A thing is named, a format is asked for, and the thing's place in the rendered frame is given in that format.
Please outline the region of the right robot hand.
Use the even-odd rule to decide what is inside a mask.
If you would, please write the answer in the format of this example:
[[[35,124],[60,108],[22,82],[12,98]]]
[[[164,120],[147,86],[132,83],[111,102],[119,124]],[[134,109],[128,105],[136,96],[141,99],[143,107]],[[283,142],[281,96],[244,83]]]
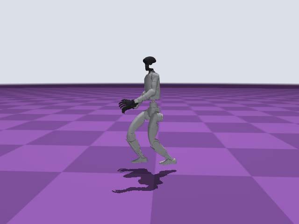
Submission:
[[[122,110],[122,113],[125,113],[126,110],[129,110],[129,109],[131,109],[131,108],[134,109],[134,107],[136,107],[136,106],[137,106],[137,105],[131,105],[130,107],[126,107],[126,108],[124,108],[124,109]]]

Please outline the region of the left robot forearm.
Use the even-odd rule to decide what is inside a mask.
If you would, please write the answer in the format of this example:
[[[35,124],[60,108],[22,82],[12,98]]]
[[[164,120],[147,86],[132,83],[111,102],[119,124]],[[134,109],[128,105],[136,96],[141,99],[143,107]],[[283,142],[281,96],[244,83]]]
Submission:
[[[141,104],[143,101],[148,100],[150,96],[154,94],[154,90],[150,89],[148,92],[146,92],[144,95],[141,97],[138,97],[137,99],[134,99],[135,103]]]

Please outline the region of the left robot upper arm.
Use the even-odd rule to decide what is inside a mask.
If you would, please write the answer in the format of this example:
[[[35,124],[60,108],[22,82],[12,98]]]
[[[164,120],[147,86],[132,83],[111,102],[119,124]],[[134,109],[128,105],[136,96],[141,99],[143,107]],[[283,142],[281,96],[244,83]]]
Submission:
[[[151,97],[155,96],[155,94],[156,94],[158,80],[159,80],[159,75],[156,73],[152,73],[151,74],[151,88],[154,90],[154,94]]]

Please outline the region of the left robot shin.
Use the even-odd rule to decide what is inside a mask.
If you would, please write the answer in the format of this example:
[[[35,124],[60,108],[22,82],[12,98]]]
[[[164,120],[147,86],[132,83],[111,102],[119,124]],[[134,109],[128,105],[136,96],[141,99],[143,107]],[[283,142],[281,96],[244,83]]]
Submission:
[[[152,144],[153,147],[151,147],[153,150],[155,150],[158,154],[163,156],[166,159],[173,160],[173,158],[167,153],[167,150],[158,142],[154,141]]]

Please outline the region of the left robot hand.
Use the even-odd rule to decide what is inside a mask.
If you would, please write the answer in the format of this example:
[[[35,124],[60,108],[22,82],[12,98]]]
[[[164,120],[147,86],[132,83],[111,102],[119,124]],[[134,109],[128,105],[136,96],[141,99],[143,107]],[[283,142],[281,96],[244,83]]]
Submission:
[[[126,107],[130,107],[131,105],[138,105],[138,103],[135,103],[134,102],[134,99],[133,100],[127,100],[127,99],[123,99],[120,103],[119,103],[120,105],[119,105],[119,107],[120,108],[122,108],[122,110],[124,109],[124,108],[126,108]]]

